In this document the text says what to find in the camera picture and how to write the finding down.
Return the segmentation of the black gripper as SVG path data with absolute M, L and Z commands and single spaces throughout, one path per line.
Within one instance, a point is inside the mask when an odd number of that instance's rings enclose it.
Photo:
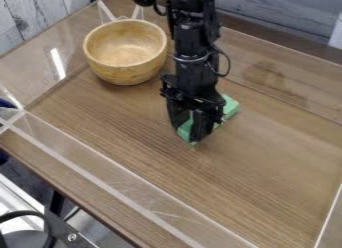
M 167 111 L 174 129 L 190 119 L 193 111 L 192 141 L 206 138 L 214 125 L 221 123 L 225 100 L 217 91 L 220 56 L 186 57 L 176 55 L 176 74 L 162 76 L 161 95 L 167 101 Z

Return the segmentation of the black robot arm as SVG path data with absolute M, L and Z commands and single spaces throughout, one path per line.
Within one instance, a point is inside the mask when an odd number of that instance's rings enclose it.
M 158 0 L 134 0 L 157 7 Z M 174 40 L 176 72 L 162 76 L 161 95 L 166 98 L 170 121 L 188 141 L 202 141 L 224 121 L 226 100 L 217 91 L 221 25 L 216 0 L 166 0 L 158 12 L 167 18 Z

